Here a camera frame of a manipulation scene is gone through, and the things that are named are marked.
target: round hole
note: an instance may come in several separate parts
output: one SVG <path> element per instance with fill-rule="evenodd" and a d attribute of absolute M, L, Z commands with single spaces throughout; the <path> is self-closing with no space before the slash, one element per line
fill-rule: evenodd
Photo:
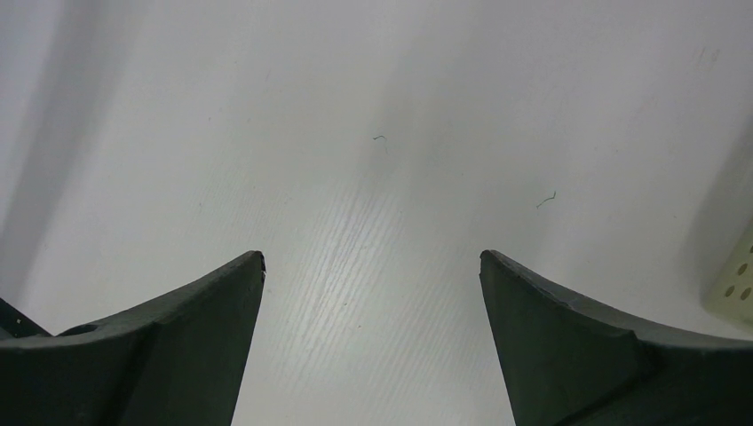
<path fill-rule="evenodd" d="M 90 333 L 97 329 L 94 324 L 83 324 L 82 326 L 73 327 L 67 331 L 60 333 L 60 335 L 82 335 L 84 333 Z"/>

